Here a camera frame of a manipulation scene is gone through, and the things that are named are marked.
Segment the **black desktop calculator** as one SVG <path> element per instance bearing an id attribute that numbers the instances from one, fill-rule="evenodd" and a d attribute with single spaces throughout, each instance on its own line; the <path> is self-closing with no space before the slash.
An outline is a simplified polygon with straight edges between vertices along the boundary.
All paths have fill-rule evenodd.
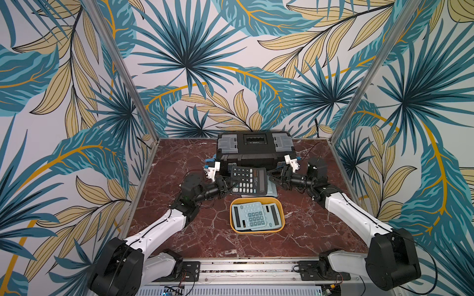
<path id="1" fill-rule="evenodd" d="M 235 181 L 233 187 L 239 187 L 239 195 L 265 196 L 267 194 L 267 170 L 265 168 L 232 166 L 230 177 Z"/>

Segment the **yellow plastic tray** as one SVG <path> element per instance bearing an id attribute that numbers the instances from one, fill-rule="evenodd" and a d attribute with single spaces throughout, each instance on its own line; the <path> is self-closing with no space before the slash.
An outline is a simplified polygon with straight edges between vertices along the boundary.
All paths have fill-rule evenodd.
<path id="1" fill-rule="evenodd" d="M 230 205 L 230 224 L 238 234 L 277 233 L 285 227 L 285 215 L 274 197 L 239 198 Z"/>

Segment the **light blue calculator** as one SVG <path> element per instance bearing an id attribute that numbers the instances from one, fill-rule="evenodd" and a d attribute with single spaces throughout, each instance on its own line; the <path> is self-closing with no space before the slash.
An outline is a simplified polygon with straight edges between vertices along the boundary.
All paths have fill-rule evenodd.
<path id="1" fill-rule="evenodd" d="M 239 212 L 243 214 L 245 225 L 252 231 L 273 230 L 283 226 L 276 203 L 244 203 Z"/>
<path id="2" fill-rule="evenodd" d="M 264 209 L 260 202 L 233 205 L 232 218 L 237 231 L 258 231 L 267 225 Z"/>

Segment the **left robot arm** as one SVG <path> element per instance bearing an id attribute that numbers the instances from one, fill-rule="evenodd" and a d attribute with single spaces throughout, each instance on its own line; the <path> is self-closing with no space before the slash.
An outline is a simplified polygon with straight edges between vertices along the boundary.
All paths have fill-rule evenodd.
<path id="1" fill-rule="evenodd" d="M 113 238 L 105 245 L 88 278 L 89 290 L 98 296 L 134 296 L 142 286 L 176 273 L 181 262 L 177 254 L 164 252 L 148 263 L 150 255 L 185 229 L 204 201 L 221 199 L 237 185 L 223 176 L 206 183 L 199 173 L 186 175 L 179 194 L 162 217 L 133 236 Z"/>

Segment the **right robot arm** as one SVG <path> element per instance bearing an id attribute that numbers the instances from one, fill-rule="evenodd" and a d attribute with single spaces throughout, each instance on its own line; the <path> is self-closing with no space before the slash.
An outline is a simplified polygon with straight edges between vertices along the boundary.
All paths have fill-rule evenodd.
<path id="1" fill-rule="evenodd" d="M 267 175 L 287 191 L 297 189 L 305 192 L 319 206 L 348 225 L 368 247 L 367 254 L 342 250 L 326 252 L 323 259 L 329 268 L 337 273 L 368 278 L 383 291 L 421 277 L 415 242 L 408 231 L 381 222 L 331 185 L 324 160 L 311 159 L 304 175 L 297 173 L 298 168 L 297 160 L 290 159 Z"/>

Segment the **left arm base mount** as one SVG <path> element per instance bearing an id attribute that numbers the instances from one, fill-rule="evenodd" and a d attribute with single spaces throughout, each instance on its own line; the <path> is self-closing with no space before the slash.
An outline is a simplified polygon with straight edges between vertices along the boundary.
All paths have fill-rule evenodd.
<path id="1" fill-rule="evenodd" d="M 152 282 L 197 282 L 200 267 L 200 261 L 185 261 L 181 255 L 167 249 L 145 261 L 142 284 Z"/>

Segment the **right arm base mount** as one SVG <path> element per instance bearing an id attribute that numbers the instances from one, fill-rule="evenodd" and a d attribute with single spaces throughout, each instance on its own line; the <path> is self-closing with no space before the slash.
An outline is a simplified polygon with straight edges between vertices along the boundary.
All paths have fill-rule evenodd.
<path id="1" fill-rule="evenodd" d="M 349 273 L 339 273 L 333 270 L 328 256 L 337 249 L 328 250 L 319 254 L 318 260 L 299 261 L 293 266 L 293 271 L 299 273 L 302 281 L 334 281 L 337 284 L 349 281 Z"/>

